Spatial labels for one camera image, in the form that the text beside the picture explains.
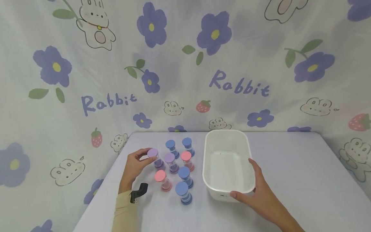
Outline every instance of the blue cap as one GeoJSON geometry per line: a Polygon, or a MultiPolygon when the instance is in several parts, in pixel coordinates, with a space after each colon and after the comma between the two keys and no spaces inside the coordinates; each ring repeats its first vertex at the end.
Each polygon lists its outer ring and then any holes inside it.
{"type": "Polygon", "coordinates": [[[192,144],[192,139],[191,138],[184,138],[183,139],[183,141],[182,141],[182,143],[183,143],[183,146],[189,146],[189,145],[191,145],[192,144]]]}
{"type": "Polygon", "coordinates": [[[181,168],[179,169],[179,171],[178,171],[178,175],[179,175],[179,177],[180,177],[180,178],[183,178],[183,179],[189,177],[189,174],[190,174],[190,173],[191,173],[191,172],[189,171],[189,168],[186,167],[186,166],[181,167],[181,168]]]}
{"type": "Polygon", "coordinates": [[[184,181],[177,183],[177,185],[175,186],[175,192],[179,196],[185,195],[187,193],[187,191],[188,191],[188,185],[184,181]]]}
{"type": "Polygon", "coordinates": [[[165,143],[165,146],[167,147],[167,148],[172,148],[172,147],[175,147],[175,141],[174,140],[172,140],[172,139],[170,139],[170,140],[168,140],[166,143],[165,143]]]}

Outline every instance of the pink cap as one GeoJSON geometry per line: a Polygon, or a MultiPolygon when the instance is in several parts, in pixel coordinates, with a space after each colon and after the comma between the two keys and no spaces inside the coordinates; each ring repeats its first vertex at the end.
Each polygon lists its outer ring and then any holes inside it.
{"type": "Polygon", "coordinates": [[[166,178],[166,173],[164,170],[159,170],[155,174],[155,181],[161,182],[166,178]]]}
{"type": "Polygon", "coordinates": [[[181,159],[183,160],[183,161],[190,161],[191,160],[191,157],[192,157],[192,155],[191,155],[191,153],[189,152],[189,151],[184,151],[184,152],[182,152],[182,154],[180,155],[180,157],[181,157],[181,159]]]}

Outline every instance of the plastic container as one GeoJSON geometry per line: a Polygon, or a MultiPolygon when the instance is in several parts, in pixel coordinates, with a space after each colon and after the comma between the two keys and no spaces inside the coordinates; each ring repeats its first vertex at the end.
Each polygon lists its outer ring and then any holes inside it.
{"type": "Polygon", "coordinates": [[[188,191],[188,185],[182,181],[175,186],[175,192],[180,196],[183,205],[189,205],[192,202],[192,194],[188,191]]]}
{"type": "Polygon", "coordinates": [[[168,192],[173,187],[172,182],[166,177],[164,170],[159,170],[155,174],[155,181],[161,183],[161,189],[165,192],[168,192]]]}
{"type": "Polygon", "coordinates": [[[187,183],[189,189],[193,187],[193,180],[192,180],[192,178],[190,177],[190,170],[189,170],[189,168],[187,168],[186,166],[181,167],[181,168],[179,169],[178,175],[179,175],[179,177],[180,177],[184,182],[187,183]]]}
{"type": "Polygon", "coordinates": [[[215,200],[237,202],[229,193],[251,193],[255,172],[247,136],[238,130],[213,130],[205,138],[202,178],[215,200]]]}
{"type": "Polygon", "coordinates": [[[162,159],[160,159],[160,156],[158,155],[158,150],[156,148],[151,148],[148,152],[147,152],[147,156],[149,158],[151,157],[156,157],[156,160],[153,162],[154,165],[155,165],[155,168],[157,170],[164,170],[166,169],[166,166],[165,166],[165,163],[162,159]]]}
{"type": "Polygon", "coordinates": [[[179,158],[179,152],[175,148],[175,141],[174,140],[168,140],[165,143],[165,146],[170,150],[171,153],[174,154],[175,159],[179,158]]]}
{"type": "Polygon", "coordinates": [[[194,156],[194,149],[192,148],[192,139],[191,138],[184,138],[182,140],[182,144],[183,146],[186,148],[187,151],[189,151],[192,155],[192,157],[194,156]]]}
{"type": "Polygon", "coordinates": [[[186,166],[187,168],[189,168],[189,171],[193,171],[194,165],[193,165],[193,163],[191,161],[191,158],[192,158],[191,153],[189,151],[184,151],[180,155],[180,158],[183,160],[184,166],[186,166]]]}
{"type": "Polygon", "coordinates": [[[179,166],[175,162],[175,156],[173,153],[167,153],[164,156],[165,162],[169,165],[170,173],[171,174],[177,174],[179,170],[179,166]]]}

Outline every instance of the cartoon face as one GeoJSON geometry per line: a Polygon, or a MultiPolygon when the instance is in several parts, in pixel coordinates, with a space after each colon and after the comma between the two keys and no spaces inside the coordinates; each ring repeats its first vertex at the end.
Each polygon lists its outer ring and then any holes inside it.
{"type": "Polygon", "coordinates": [[[166,101],[164,105],[164,112],[170,116],[180,115],[184,109],[184,107],[179,107],[175,101],[166,101]]]}
{"type": "Polygon", "coordinates": [[[108,27],[108,17],[102,0],[81,0],[80,16],[83,20],[96,26],[108,27]]]}
{"type": "Polygon", "coordinates": [[[219,129],[226,129],[229,130],[232,128],[231,125],[228,125],[222,118],[217,118],[215,120],[211,120],[209,122],[209,129],[210,130],[219,130],[219,129]]]}
{"type": "Polygon", "coordinates": [[[302,9],[307,2],[308,0],[270,0],[265,10],[265,18],[285,23],[291,18],[296,9],[302,9]]]}
{"type": "Polygon", "coordinates": [[[84,170],[85,164],[65,159],[59,164],[59,167],[54,167],[50,171],[50,176],[55,179],[56,185],[65,186],[76,180],[84,170]]]}
{"type": "Polygon", "coordinates": [[[314,116],[325,116],[331,112],[332,102],[327,99],[311,98],[306,104],[300,107],[300,110],[306,114],[314,116]]]}
{"type": "Polygon", "coordinates": [[[366,163],[368,154],[371,150],[371,145],[364,143],[360,138],[354,138],[349,143],[344,145],[347,155],[358,163],[366,163]]]}
{"type": "Polygon", "coordinates": [[[116,135],[114,140],[111,142],[111,147],[115,152],[119,152],[128,141],[128,134],[116,135]]]}

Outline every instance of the pink sand timer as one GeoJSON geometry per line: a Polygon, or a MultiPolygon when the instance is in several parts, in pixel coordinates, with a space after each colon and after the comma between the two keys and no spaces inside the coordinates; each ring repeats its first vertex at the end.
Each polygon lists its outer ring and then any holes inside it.
{"type": "Polygon", "coordinates": [[[155,181],[161,183],[161,189],[165,192],[168,192],[173,187],[171,181],[167,178],[164,170],[159,170],[155,174],[155,181]]]}
{"type": "Polygon", "coordinates": [[[180,158],[183,160],[184,166],[186,166],[187,168],[189,168],[189,171],[193,171],[194,165],[193,165],[193,163],[191,161],[192,154],[189,151],[184,151],[180,155],[180,158]]]}

